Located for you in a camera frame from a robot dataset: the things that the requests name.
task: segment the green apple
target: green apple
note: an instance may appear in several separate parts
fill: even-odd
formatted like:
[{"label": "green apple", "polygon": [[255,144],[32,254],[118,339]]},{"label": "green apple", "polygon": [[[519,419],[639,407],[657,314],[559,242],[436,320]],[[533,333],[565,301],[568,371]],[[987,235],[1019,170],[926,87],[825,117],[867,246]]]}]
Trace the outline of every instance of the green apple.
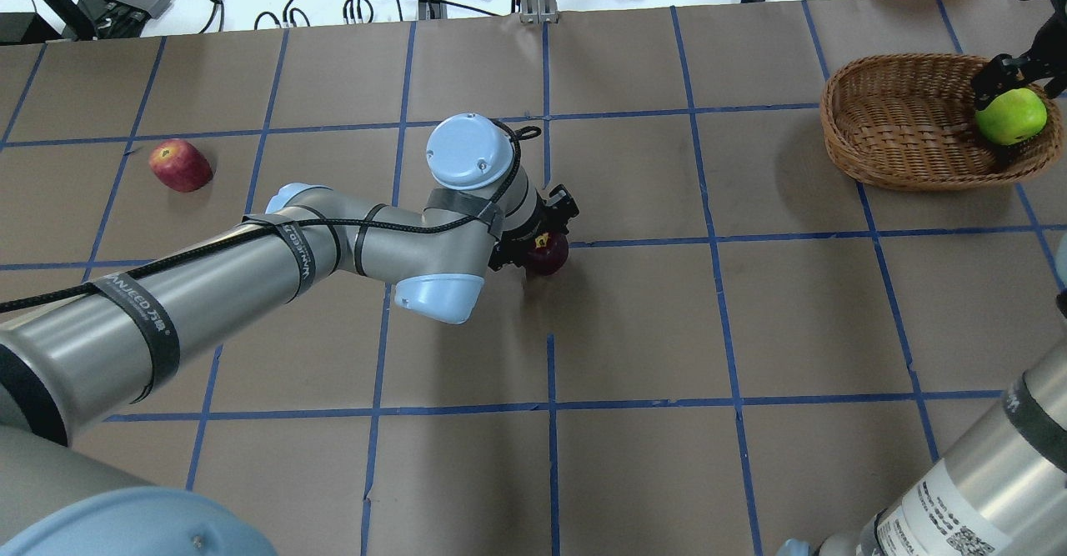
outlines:
[{"label": "green apple", "polygon": [[974,120],[990,142],[1010,146],[1040,133],[1049,113],[1033,90],[1020,88],[998,96],[986,109],[976,111]]}]

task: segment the light blue joint cap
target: light blue joint cap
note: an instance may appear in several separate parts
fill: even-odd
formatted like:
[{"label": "light blue joint cap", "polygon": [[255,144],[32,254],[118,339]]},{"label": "light blue joint cap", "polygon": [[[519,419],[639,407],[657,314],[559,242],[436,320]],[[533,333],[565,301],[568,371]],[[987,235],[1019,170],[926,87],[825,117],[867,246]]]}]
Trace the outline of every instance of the light blue joint cap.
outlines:
[{"label": "light blue joint cap", "polygon": [[1060,283],[1067,285],[1067,234],[1060,240],[1060,248],[1056,248],[1056,276]]},{"label": "light blue joint cap", "polygon": [[811,556],[811,544],[799,539],[789,539],[776,556]]},{"label": "light blue joint cap", "polygon": [[437,124],[426,143],[426,161],[439,184],[450,190],[483,188],[511,169],[507,134],[480,114],[457,114]]},{"label": "light blue joint cap", "polygon": [[471,317],[485,280],[478,275],[435,274],[397,283],[396,303],[431,319],[460,324]]},{"label": "light blue joint cap", "polygon": [[277,556],[270,541],[210,499],[171,488],[114,490],[76,502],[0,546],[4,556]]},{"label": "light blue joint cap", "polygon": [[330,189],[324,185],[308,185],[308,184],[284,185],[282,189],[277,190],[277,193],[274,194],[274,197],[270,198],[270,202],[267,203],[267,213],[273,215],[274,211],[278,211],[283,209],[283,207],[288,206],[289,203],[292,202],[292,198],[297,197],[297,194],[300,194],[301,192],[305,192],[307,190],[314,190],[316,188],[321,188],[324,190]]}]

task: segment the grid of blue tape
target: grid of blue tape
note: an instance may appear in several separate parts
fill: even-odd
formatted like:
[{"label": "grid of blue tape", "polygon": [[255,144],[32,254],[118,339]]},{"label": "grid of blue tape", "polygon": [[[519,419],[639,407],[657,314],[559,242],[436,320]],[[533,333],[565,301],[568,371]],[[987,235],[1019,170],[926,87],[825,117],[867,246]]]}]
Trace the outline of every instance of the grid of blue tape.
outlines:
[{"label": "grid of blue tape", "polygon": [[[947,10],[941,0],[936,0],[938,9],[940,10],[942,20],[944,20],[945,31],[952,39],[953,46],[958,53],[961,53],[962,48],[960,47],[959,39],[956,36],[955,29],[952,27],[952,21],[950,20]],[[826,59],[824,58],[822,44],[819,43],[818,32],[816,29],[815,20],[811,16],[808,2],[801,2],[803,9],[805,17],[811,32],[811,39],[813,48],[816,51],[819,65],[822,66],[824,78],[829,78],[829,70],[826,65]],[[571,248],[574,249],[598,249],[598,248],[624,248],[625,245],[683,245],[683,244],[706,244],[711,250],[712,256],[712,268],[713,276],[715,280],[715,289],[718,300],[720,322],[722,325],[723,338],[726,344],[726,354],[727,354],[727,365],[730,375],[730,387],[731,396],[728,398],[694,398],[694,399],[679,399],[679,400],[599,400],[599,401],[570,401],[570,402],[559,402],[556,399],[556,359],[555,359],[555,337],[550,335],[546,338],[546,362],[547,362],[547,387],[548,387],[548,400],[546,402],[521,402],[521,403],[501,403],[501,404],[484,404],[484,406],[461,406],[461,407],[398,407],[398,408],[383,408],[381,406],[382,397],[382,380],[385,368],[385,348],[386,348],[386,336],[388,331],[388,314],[389,314],[389,301],[392,296],[392,287],[386,286],[383,291],[382,297],[382,314],[381,314],[381,328],[379,335],[379,347],[378,347],[378,363],[375,378],[375,395],[373,404],[371,408],[352,408],[352,409],[323,409],[323,410],[291,410],[291,411],[255,411],[255,412],[211,412],[211,399],[214,392],[216,379],[218,377],[218,370],[220,365],[220,359],[224,350],[224,346],[219,346],[213,354],[211,370],[208,377],[207,385],[205,387],[203,406],[200,412],[188,412],[188,413],[147,413],[147,414],[125,414],[115,415],[109,418],[109,422],[149,422],[149,420],[189,420],[197,422],[197,431],[195,436],[195,442],[193,446],[192,457],[190,459],[189,474],[186,487],[187,489],[192,489],[196,480],[196,470],[200,461],[200,454],[203,448],[204,433],[208,422],[210,420],[244,420],[244,419],[271,419],[271,418],[327,418],[327,417],[353,417],[353,416],[366,416],[370,417],[371,426],[370,433],[368,438],[368,454],[367,454],[367,470],[366,470],[366,481],[364,490],[364,509],[363,509],[363,520],[362,520],[362,538],[361,538],[361,553],[367,553],[368,540],[369,540],[369,528],[370,528],[370,517],[371,517],[371,502],[368,499],[370,491],[375,482],[375,467],[377,461],[377,446],[378,446],[378,430],[379,420],[381,416],[443,416],[443,415],[458,415],[458,414],[479,414],[479,413],[504,413],[504,412],[531,412],[541,411],[548,412],[548,449],[550,449],[550,495],[551,495],[551,534],[552,534],[552,551],[554,555],[560,554],[560,519],[559,519],[559,475],[558,475],[558,452],[557,452],[557,412],[559,411],[576,411],[576,410],[610,410],[610,409],[671,409],[671,408],[732,408],[735,411],[736,420],[736,432],[737,432],[737,443],[742,462],[742,477],[745,486],[745,495],[747,499],[747,509],[750,522],[750,531],[752,536],[753,547],[755,554],[763,555],[763,546],[760,537],[760,525],[759,525],[759,509],[755,504],[755,493],[753,489],[752,472],[749,465],[748,459],[748,446],[745,434],[745,423],[744,423],[744,408],[751,406],[785,406],[785,404],[826,404],[826,403],[862,403],[862,402],[886,402],[886,401],[912,401],[917,404],[919,409],[920,419],[923,426],[923,430],[926,436],[927,447],[929,449],[930,458],[936,460],[938,458],[938,449],[936,442],[934,440],[934,434],[930,428],[929,418],[926,414],[925,403],[930,400],[954,400],[954,399],[992,399],[1000,395],[999,390],[982,390],[982,391],[962,391],[962,392],[924,392],[921,387],[918,375],[911,370],[911,353],[910,347],[908,346],[907,333],[904,328],[904,322],[901,317],[899,308],[896,303],[896,297],[893,291],[892,279],[889,273],[889,268],[886,265],[885,255],[881,250],[880,239],[885,237],[918,237],[918,236],[937,236],[938,234],[1013,234],[1013,233],[1033,233],[1036,234],[1038,241],[1041,245],[1041,250],[1050,265],[1050,271],[1053,273],[1053,279],[1055,283],[1063,289],[1063,283],[1054,274],[1054,260],[1052,257],[1051,249],[1048,245],[1048,241],[1045,238],[1045,232],[1055,231],[1062,232],[1067,231],[1067,225],[1042,225],[1038,222],[1037,216],[1033,207],[1030,204],[1026,193],[1021,187],[1021,185],[1016,186],[1016,191],[1018,197],[1024,207],[1024,210],[1030,219],[1030,225],[1020,226],[969,226],[969,228],[956,228],[956,229],[904,229],[904,231],[880,231],[877,228],[874,217],[871,211],[871,206],[869,200],[866,198],[866,193],[863,185],[857,184],[857,192],[860,202],[863,207],[863,211],[866,218],[867,229],[859,232],[831,232],[831,233],[796,233],[796,234],[748,234],[748,236],[718,236],[715,233],[715,224],[712,217],[712,211],[710,207],[708,200],[708,188],[705,182],[704,177],[704,163],[700,143],[700,133],[697,127],[697,116],[700,114],[711,114],[711,112],[751,112],[751,111],[775,111],[775,109],[816,109],[817,104],[805,102],[805,104],[785,104],[785,105],[751,105],[751,107],[716,107],[716,108],[697,108],[694,102],[692,96],[692,85],[689,77],[689,66],[686,59],[685,51],[685,41],[682,34],[682,28],[679,23],[678,12],[674,6],[670,9],[671,21],[674,28],[674,36],[678,43],[679,59],[682,63],[682,75],[685,82],[686,92],[686,102],[687,108],[685,109],[653,109],[653,111],[627,111],[627,112],[575,112],[574,114],[551,114],[550,110],[550,41],[548,41],[548,27],[545,25],[542,28],[542,70],[543,70],[543,116],[537,116],[538,120],[542,121],[544,138],[544,177],[547,184],[551,172],[552,172],[552,146],[551,146],[551,123],[553,120],[591,120],[591,118],[624,118],[624,116],[670,116],[670,115],[687,115],[689,116],[690,131],[694,142],[694,154],[696,156],[695,165],[697,168],[697,177],[700,182],[700,192],[703,200],[703,213],[704,221],[707,228],[707,234],[705,237],[683,237],[683,238],[667,238],[667,239],[647,239],[647,240],[617,240],[617,241],[591,241],[591,242],[573,242]],[[283,32],[281,47],[278,51],[278,59],[276,68],[274,70],[274,78],[271,85],[271,94],[268,102],[267,113],[264,118],[262,127],[259,129],[245,129],[245,130],[235,130],[235,131],[210,131],[210,133],[186,133],[178,134],[176,137],[186,139],[195,138],[209,138],[209,137],[235,137],[235,136],[258,136],[259,143],[256,149],[255,164],[253,165],[252,177],[250,179],[248,198],[245,203],[245,213],[251,211],[252,200],[256,191],[256,180],[258,177],[259,164],[261,164],[264,146],[266,145],[267,139],[270,134],[283,134],[283,133],[306,133],[306,131],[344,131],[344,130],[361,130],[361,129],[397,129],[398,130],[398,145],[396,154],[396,165],[394,170],[394,182],[393,182],[393,205],[396,206],[397,198],[400,191],[400,171],[402,168],[403,158],[403,145],[404,145],[404,130],[410,127],[429,127],[435,126],[440,123],[436,120],[424,120],[424,122],[409,122],[408,117],[408,99],[411,89],[411,73],[412,73],[412,55],[415,49],[416,39],[416,25],[411,25],[408,39],[408,52],[404,65],[404,80],[403,80],[403,95],[401,99],[400,109],[400,121],[397,123],[389,124],[337,124],[337,126],[325,126],[325,127],[293,127],[293,128],[282,128],[272,129],[270,127],[271,115],[273,112],[273,106],[275,97],[277,96],[278,81],[282,75],[283,63],[285,61],[285,52],[288,44],[288,31]],[[69,143],[125,143],[124,156],[118,164],[118,170],[115,173],[115,179],[111,188],[111,194],[109,196],[107,206],[105,207],[103,216],[100,219],[99,229],[96,234],[96,238],[93,244],[90,257],[86,260],[77,260],[76,263],[38,263],[38,264],[23,264],[23,265],[0,265],[0,271],[3,270],[44,270],[44,269],[80,269],[84,271],[84,277],[87,279],[91,270],[94,268],[101,267],[136,267],[147,263],[147,260],[97,260],[96,253],[99,249],[100,240],[103,236],[105,228],[108,224],[108,219],[110,217],[111,206],[114,203],[115,192],[117,192],[118,184],[122,180],[123,172],[126,166],[126,161],[128,153],[132,146],[133,142],[139,141],[152,141],[153,139],[166,139],[175,136],[141,136],[138,134],[138,127],[142,115],[144,113],[145,104],[147,104],[148,97],[152,93],[152,88],[156,79],[157,70],[162,59],[163,50],[166,46],[166,39],[162,38],[159,43],[159,48],[156,54],[156,60],[153,63],[152,73],[148,77],[148,82],[144,90],[144,94],[139,105],[137,116],[133,122],[133,126],[130,129],[130,133],[127,137],[115,137],[115,138],[89,138],[89,139],[46,139],[46,141],[34,141],[34,142],[11,142],[9,141],[12,129],[15,126],[16,118],[22,109],[22,105],[26,101],[26,97],[30,91],[31,84],[39,69],[42,59],[45,55],[46,47],[41,48],[37,58],[30,70],[29,78],[19,96],[18,102],[7,126],[3,131],[3,136],[0,137],[0,150],[3,150],[4,146],[50,146],[50,145],[69,145]],[[525,116],[512,116],[512,118],[503,118],[506,123],[520,123],[524,122]],[[730,332],[730,314],[728,308],[728,289],[723,287],[722,274],[719,266],[718,257],[718,245],[720,243],[729,242],[750,242],[750,241],[795,241],[795,240],[823,240],[823,239],[840,239],[840,238],[867,238],[872,241],[873,249],[875,251],[875,256],[880,268],[881,276],[885,283],[887,298],[891,305],[891,311],[896,324],[896,330],[898,338],[901,341],[902,350],[904,353],[905,362],[903,363],[909,374],[911,375],[912,390],[909,393],[895,393],[895,394],[859,394],[859,395],[812,395],[812,396],[763,396],[763,397],[746,397],[742,395],[739,381],[737,379],[737,367],[733,354],[733,340]]]}]

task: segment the label sticker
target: label sticker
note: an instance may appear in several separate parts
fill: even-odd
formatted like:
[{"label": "label sticker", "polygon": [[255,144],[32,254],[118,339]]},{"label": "label sticker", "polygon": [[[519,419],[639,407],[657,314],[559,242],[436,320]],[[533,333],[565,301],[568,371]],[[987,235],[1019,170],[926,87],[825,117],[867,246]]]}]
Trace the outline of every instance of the label sticker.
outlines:
[{"label": "label sticker", "polygon": [[886,556],[996,556],[1012,543],[964,498],[943,460],[879,521],[877,535]]}]

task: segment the red object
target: red object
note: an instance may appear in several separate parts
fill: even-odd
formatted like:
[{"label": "red object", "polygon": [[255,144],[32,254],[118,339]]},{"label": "red object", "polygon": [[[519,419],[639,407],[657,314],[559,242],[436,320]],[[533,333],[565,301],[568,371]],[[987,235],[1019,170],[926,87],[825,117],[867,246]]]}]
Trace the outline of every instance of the red object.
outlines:
[{"label": "red object", "polygon": [[534,249],[526,253],[523,266],[534,274],[550,275],[563,266],[570,252],[564,234],[546,232],[534,239]]},{"label": "red object", "polygon": [[177,192],[196,191],[213,176],[209,161],[184,139],[159,143],[148,156],[148,166],[163,185]]}]

